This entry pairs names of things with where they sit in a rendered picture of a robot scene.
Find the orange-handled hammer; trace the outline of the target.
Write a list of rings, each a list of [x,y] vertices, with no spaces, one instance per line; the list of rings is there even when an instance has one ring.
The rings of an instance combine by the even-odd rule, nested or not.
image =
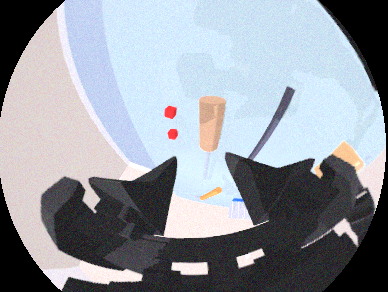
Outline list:
[[[194,195],[194,199],[201,199],[201,200],[205,200],[205,202],[207,202],[207,198],[209,198],[209,196],[213,196],[213,195],[217,195],[217,194],[221,194],[222,193],[222,187],[217,187],[217,189],[213,190],[213,191],[209,191],[209,193],[205,194],[205,195],[202,195],[202,196],[195,196]]]

